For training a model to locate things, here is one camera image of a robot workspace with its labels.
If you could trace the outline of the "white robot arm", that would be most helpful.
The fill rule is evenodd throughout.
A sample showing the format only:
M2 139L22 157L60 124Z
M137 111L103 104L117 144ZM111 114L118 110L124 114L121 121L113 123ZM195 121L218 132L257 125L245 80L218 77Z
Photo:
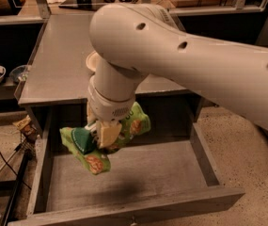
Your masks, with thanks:
M187 34L152 4L99 8L89 39L101 58L88 86L98 120L125 118L136 87L155 74L268 131L268 48Z

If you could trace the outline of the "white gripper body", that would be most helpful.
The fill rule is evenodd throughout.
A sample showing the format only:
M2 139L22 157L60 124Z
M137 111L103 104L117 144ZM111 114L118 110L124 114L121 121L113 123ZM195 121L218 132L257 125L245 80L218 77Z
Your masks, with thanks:
M135 96L132 95L124 102L114 102L106 99L96 90L96 76L89 79L87 102L95 117L100 121L120 121L130 112Z

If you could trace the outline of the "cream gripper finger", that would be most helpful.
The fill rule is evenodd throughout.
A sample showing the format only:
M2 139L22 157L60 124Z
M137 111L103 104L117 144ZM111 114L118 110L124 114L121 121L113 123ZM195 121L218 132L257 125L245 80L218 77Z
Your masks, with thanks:
M87 130L92 130L96 128L96 116L94 115L92 109L87 105Z
M105 148L111 146L118 138L121 124L118 121L96 121L98 146Z

